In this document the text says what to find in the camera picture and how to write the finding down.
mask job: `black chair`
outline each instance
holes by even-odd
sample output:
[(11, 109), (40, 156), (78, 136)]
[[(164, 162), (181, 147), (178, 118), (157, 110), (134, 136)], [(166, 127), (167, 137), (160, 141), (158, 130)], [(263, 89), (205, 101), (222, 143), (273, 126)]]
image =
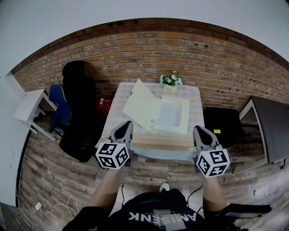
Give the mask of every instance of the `black chair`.
[(84, 62), (72, 61), (63, 70), (65, 98), (72, 112), (70, 125), (59, 143), (68, 155), (87, 162), (96, 153), (105, 119), (96, 112), (95, 81), (83, 73)]
[(229, 204), (221, 210), (216, 216), (212, 217), (211, 222), (218, 226), (218, 230), (240, 230), (234, 229), (234, 224), (237, 219), (254, 219), (262, 217), (264, 214), (271, 212), (270, 205), (247, 205), (247, 204)]

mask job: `black shirt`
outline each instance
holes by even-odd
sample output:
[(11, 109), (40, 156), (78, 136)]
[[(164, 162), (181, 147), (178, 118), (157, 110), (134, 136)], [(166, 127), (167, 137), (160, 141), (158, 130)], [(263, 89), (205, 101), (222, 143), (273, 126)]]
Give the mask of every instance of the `black shirt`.
[(202, 231), (209, 228), (209, 222), (187, 207), (185, 200), (170, 193), (140, 194), (108, 216), (100, 207), (84, 207), (63, 231)]

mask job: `red object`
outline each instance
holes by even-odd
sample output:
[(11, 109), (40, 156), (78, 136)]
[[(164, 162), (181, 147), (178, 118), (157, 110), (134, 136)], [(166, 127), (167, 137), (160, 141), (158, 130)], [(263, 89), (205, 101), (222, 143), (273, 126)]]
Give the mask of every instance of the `red object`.
[(112, 96), (96, 97), (96, 111), (104, 116), (107, 116), (112, 105), (112, 101)]

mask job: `white cable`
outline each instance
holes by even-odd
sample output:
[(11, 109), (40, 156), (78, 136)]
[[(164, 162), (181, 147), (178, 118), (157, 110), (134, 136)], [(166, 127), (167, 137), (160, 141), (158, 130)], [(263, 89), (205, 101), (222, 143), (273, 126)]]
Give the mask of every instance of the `white cable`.
[(75, 199), (74, 196), (70, 196), (70, 197), (68, 198), (67, 204), (63, 204), (63, 203), (61, 203), (61, 204), (56, 204), (56, 205), (54, 205), (54, 206), (53, 206), (53, 209), (52, 209), (50, 212), (46, 212), (46, 213), (45, 213), (45, 212), (43, 212), (43, 211), (40, 209), (40, 212), (41, 212), (41, 220), (40, 220), (40, 222), (39, 222), (38, 224), (36, 224), (36, 225), (35, 225), (35, 222), (34, 222), (34, 219), (33, 219), (33, 216), (32, 216), (33, 214), (36, 213), (36, 209), (35, 209), (34, 212), (31, 213), (31, 218), (32, 218), (32, 222), (33, 222), (32, 231), (33, 231), (33, 229), (34, 229), (35, 226), (38, 226), (38, 225), (41, 224), (42, 219), (43, 219), (43, 214), (49, 214), (49, 213), (52, 213), (53, 210), (54, 210), (54, 208), (55, 208), (57, 205), (65, 205), (66, 208), (67, 208), (67, 210), (69, 211), (69, 213), (70, 213), (72, 219), (73, 219), (74, 217), (72, 216), (72, 214), (71, 214), (71, 212), (70, 212), (70, 210), (69, 210), (68, 208), (71, 208), (71, 209), (75, 212), (75, 216), (77, 215), (77, 213), (76, 213), (76, 211), (75, 211), (72, 207), (69, 207), (69, 206), (68, 206), (70, 198), (73, 198), (73, 199), (76, 201), (76, 208), (77, 208), (77, 212), (79, 213), (78, 202), (77, 202), (77, 199)]
[(16, 186), (15, 186), (15, 189), (16, 189), (16, 196), (17, 196), (17, 201), (18, 201), (18, 216), (19, 216), (19, 223), (20, 223), (21, 230), (23, 231), (22, 222), (21, 222), (21, 218), (20, 218), (20, 204), (19, 204), (19, 196), (18, 196), (18, 191), (17, 191), (17, 187), (16, 187)]

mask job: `black box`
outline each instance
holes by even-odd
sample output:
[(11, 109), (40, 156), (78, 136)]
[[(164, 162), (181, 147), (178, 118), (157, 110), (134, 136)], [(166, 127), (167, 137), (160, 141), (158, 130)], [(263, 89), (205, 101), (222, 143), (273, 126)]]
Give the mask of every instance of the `black box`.
[(243, 136), (239, 113), (235, 109), (208, 107), (204, 110), (205, 128), (213, 132), (223, 148)]

